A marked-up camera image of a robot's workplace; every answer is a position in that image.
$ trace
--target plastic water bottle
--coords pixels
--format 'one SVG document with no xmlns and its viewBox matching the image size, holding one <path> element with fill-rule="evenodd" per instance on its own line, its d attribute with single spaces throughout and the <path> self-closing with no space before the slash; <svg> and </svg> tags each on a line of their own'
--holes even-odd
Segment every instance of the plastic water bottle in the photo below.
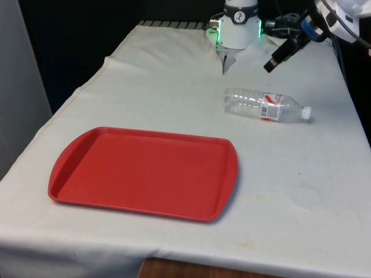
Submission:
<svg viewBox="0 0 371 278">
<path fill-rule="evenodd" d="M 226 112 L 249 118 L 295 123 L 311 117 L 310 107 L 302 107 L 292 97 L 282 94 L 229 88 L 224 101 Z"/>
</svg>

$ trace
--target bottle label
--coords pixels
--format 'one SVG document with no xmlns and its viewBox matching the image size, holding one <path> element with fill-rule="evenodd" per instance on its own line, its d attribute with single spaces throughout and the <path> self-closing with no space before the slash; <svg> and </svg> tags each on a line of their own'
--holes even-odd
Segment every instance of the bottle label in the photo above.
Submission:
<svg viewBox="0 0 371 278">
<path fill-rule="evenodd" d="M 283 95 L 281 94 L 265 94 L 261 101 L 260 117 L 264 120 L 275 120 L 278 122 L 282 112 L 282 101 Z"/>
</svg>

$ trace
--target white bottle cap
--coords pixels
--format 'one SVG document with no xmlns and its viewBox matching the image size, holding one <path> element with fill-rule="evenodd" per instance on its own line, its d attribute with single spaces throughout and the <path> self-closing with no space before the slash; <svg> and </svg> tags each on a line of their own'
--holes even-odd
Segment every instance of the white bottle cap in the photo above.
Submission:
<svg viewBox="0 0 371 278">
<path fill-rule="evenodd" d="M 311 118 L 311 112 L 312 112 L 312 108 L 311 107 L 304 107 L 303 114 L 301 115 L 301 117 L 304 120 L 309 120 Z"/>
</svg>

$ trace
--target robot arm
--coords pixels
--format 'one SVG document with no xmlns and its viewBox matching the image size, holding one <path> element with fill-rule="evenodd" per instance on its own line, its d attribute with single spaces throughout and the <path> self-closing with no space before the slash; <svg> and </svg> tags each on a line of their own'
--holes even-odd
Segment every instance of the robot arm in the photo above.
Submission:
<svg viewBox="0 0 371 278">
<path fill-rule="evenodd" d="M 300 18 L 301 33 L 279 47 L 264 68 L 273 71 L 310 41 L 322 42 L 331 34 L 350 43 L 358 40 L 371 48 L 359 37 L 359 18 L 368 16 L 371 0 L 315 0 Z"/>
</svg>

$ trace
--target table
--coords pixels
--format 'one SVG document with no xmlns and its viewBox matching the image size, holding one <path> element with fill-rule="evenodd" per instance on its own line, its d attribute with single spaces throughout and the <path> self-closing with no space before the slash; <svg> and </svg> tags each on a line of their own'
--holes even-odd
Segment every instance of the table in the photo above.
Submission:
<svg viewBox="0 0 371 278">
<path fill-rule="evenodd" d="M 264 38 L 225 76 L 201 30 L 136 27 L 0 183 L 3 277 L 136 277 L 148 257 L 283 277 L 371 277 L 371 151 L 332 47 L 268 74 Z M 294 97 L 310 124 L 229 115 L 227 87 Z M 97 126 L 222 137 L 239 177 L 209 224 L 67 206 L 47 196 L 61 151 Z"/>
<path fill-rule="evenodd" d="M 167 259 L 150 258 L 143 262 L 138 278 L 278 278 L 205 265 L 188 264 Z"/>
</svg>

